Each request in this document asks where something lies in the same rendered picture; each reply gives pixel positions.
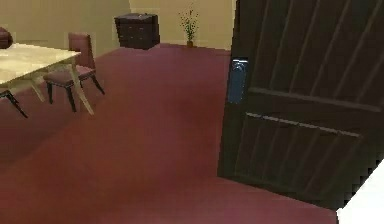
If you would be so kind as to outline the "dark brown room door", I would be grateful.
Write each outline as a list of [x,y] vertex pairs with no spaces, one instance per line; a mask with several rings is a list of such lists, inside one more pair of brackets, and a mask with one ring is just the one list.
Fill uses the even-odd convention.
[[336,211],[383,159],[384,0],[236,0],[218,175]]

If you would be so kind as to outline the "green houseplant in pot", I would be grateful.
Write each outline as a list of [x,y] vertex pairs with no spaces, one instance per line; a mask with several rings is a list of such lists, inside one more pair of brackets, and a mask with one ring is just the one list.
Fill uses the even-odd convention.
[[194,46],[194,39],[198,30],[198,12],[190,5],[185,11],[179,13],[181,27],[186,35],[186,45],[189,48]]

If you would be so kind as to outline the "maroon dining chair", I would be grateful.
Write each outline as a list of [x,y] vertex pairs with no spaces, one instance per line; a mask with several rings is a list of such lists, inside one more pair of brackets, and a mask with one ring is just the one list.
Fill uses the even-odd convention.
[[[91,78],[96,88],[102,94],[105,94],[104,89],[101,87],[96,78],[96,65],[92,51],[91,36],[85,33],[70,32],[68,34],[68,47],[71,51],[80,52],[80,55],[75,58],[79,81],[83,82]],[[55,71],[45,76],[44,81],[47,85],[50,104],[53,103],[53,87],[62,87],[66,90],[72,111],[76,112],[76,106],[72,94],[74,81],[69,71]]]
[[27,118],[27,114],[22,110],[22,108],[19,106],[19,102],[14,97],[14,95],[11,93],[11,91],[7,88],[0,88],[0,98],[7,98],[10,103],[19,111],[19,113]]
[[11,33],[3,27],[0,27],[0,49],[8,49],[13,44]]

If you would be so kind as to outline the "cream dining table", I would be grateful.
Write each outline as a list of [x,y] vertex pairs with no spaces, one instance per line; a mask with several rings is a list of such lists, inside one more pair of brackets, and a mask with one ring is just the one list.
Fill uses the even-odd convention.
[[10,87],[16,81],[27,82],[44,102],[36,80],[51,72],[68,71],[80,100],[93,115],[94,111],[80,87],[75,61],[79,55],[79,51],[14,43],[7,49],[0,49],[0,87]]

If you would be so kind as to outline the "dark brown chest of drawers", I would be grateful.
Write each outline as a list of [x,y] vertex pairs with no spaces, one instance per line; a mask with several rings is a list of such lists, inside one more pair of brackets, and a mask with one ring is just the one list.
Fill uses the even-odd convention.
[[156,14],[128,13],[114,18],[121,47],[150,49],[160,43]]

